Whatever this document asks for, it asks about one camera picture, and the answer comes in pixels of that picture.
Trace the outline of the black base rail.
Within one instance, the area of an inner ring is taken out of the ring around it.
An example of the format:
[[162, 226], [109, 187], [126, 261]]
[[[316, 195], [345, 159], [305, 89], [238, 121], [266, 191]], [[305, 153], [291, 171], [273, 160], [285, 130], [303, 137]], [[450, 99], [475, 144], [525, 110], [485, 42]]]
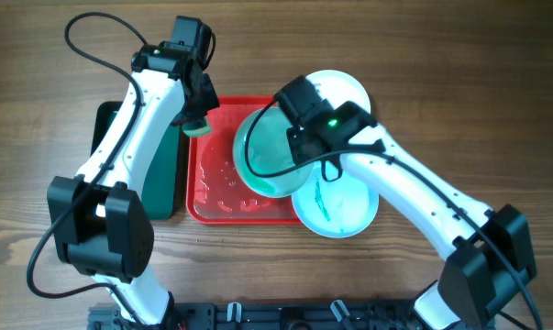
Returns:
[[415, 329], [428, 326], [409, 300], [369, 302], [230, 304], [177, 303], [171, 320], [159, 329]]

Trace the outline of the red plastic tray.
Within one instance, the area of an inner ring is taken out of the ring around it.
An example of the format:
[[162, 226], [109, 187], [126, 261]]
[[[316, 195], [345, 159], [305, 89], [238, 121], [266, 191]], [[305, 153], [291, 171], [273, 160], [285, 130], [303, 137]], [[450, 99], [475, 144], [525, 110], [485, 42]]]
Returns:
[[300, 220], [291, 199], [253, 192], [239, 177], [232, 156], [239, 125], [270, 101], [269, 96], [221, 96], [207, 119], [211, 132], [192, 137], [189, 147], [186, 209], [208, 226], [289, 226]]

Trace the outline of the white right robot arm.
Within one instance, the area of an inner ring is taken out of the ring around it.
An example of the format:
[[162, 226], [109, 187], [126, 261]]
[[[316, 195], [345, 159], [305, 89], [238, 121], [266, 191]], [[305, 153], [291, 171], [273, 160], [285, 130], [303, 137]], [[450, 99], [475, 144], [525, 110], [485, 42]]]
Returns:
[[498, 211], [445, 182], [409, 155], [374, 117], [352, 102], [286, 105], [294, 162], [331, 162], [372, 187], [410, 220], [444, 259], [439, 280], [414, 302], [430, 329], [463, 323], [484, 328], [516, 295], [536, 328], [543, 323], [527, 283], [536, 261], [525, 216], [510, 204]]

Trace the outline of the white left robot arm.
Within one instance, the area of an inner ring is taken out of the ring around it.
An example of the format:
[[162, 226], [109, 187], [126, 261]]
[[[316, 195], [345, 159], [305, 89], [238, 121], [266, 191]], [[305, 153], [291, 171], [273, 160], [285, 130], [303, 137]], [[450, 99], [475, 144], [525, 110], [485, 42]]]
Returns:
[[51, 225], [61, 262], [105, 288], [127, 323], [173, 329], [171, 293], [149, 265], [154, 230], [141, 202], [150, 164], [170, 126], [205, 121], [219, 106], [205, 69], [215, 48], [206, 41], [144, 45], [127, 74], [130, 86], [91, 157], [69, 179], [48, 189]]

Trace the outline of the green sponge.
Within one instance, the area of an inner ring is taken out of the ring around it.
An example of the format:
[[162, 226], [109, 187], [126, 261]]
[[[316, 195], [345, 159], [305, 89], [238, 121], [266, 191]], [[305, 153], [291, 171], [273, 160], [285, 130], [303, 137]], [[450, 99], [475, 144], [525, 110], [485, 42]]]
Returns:
[[206, 116], [182, 124], [182, 132], [189, 138], [204, 136], [209, 134], [211, 131], [211, 124]]

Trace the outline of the black tub with green water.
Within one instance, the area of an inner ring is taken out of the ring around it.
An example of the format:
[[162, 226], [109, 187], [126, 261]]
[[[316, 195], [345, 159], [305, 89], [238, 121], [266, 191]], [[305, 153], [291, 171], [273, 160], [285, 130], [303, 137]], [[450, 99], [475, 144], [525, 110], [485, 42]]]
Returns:
[[184, 203], [189, 139], [169, 126], [147, 172], [141, 201], [150, 220], [166, 221]]

